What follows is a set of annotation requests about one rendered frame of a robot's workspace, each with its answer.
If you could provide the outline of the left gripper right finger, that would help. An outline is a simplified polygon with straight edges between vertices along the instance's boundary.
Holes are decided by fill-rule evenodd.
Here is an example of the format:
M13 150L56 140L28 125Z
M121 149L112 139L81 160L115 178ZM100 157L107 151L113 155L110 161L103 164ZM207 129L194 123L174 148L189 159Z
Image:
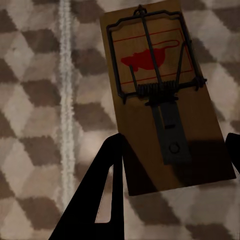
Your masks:
M240 173L240 135L235 133L229 133L227 135L226 148L231 162L237 168Z

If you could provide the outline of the mousetrap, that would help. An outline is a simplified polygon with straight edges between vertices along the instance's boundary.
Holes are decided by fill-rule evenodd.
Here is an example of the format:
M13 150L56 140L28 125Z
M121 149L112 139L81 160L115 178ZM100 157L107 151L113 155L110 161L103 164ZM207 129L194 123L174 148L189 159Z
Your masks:
M99 20L129 196L236 179L179 0Z

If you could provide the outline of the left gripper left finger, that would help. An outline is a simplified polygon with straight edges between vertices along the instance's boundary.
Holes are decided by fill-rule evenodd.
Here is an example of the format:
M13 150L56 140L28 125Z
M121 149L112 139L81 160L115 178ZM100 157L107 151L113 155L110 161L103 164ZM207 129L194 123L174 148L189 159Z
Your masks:
M112 165L111 219L95 223ZM105 140L49 240L125 240L121 133Z

